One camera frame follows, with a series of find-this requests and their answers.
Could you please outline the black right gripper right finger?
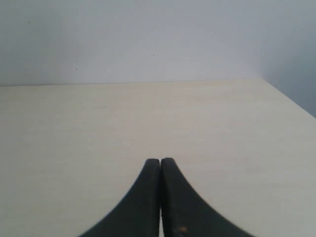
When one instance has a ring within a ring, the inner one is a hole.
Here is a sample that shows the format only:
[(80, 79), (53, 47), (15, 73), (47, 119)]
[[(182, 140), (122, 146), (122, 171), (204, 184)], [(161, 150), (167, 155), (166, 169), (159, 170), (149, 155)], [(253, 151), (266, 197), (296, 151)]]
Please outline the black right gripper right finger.
[(189, 184), (173, 158), (160, 166), (160, 206), (166, 237), (250, 237), (209, 206)]

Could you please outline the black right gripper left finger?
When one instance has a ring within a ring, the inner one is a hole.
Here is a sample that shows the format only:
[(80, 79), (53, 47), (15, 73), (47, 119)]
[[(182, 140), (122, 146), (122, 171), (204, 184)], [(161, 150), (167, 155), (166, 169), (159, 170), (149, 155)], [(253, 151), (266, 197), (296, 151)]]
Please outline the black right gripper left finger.
[(158, 237), (160, 163), (150, 158), (124, 198), (83, 237)]

